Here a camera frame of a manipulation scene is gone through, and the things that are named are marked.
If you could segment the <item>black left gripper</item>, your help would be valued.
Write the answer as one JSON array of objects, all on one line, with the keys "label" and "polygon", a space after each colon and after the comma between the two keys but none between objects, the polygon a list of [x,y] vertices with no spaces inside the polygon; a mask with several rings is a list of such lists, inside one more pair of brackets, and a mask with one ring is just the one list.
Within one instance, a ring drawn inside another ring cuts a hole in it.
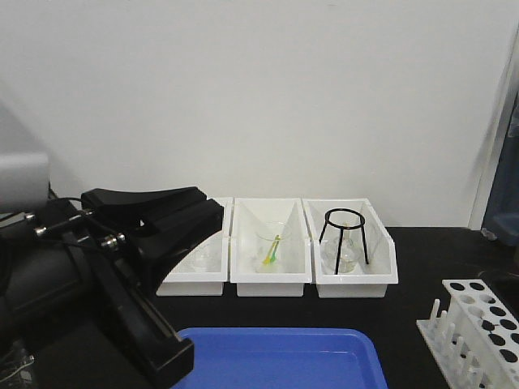
[{"label": "black left gripper", "polygon": [[181,337],[114,252],[125,237],[51,199],[1,229],[1,339],[57,312],[93,321],[153,388],[170,388],[194,367],[194,344]]}]

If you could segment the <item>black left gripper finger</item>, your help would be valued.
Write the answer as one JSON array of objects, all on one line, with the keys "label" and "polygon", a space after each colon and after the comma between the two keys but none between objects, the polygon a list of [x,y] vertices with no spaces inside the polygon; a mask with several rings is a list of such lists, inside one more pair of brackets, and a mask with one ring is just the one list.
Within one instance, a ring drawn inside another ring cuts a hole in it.
[{"label": "black left gripper finger", "polygon": [[125,237],[146,294],[199,244],[222,229],[224,207],[196,186],[148,192],[96,188],[81,194],[92,218]]}]

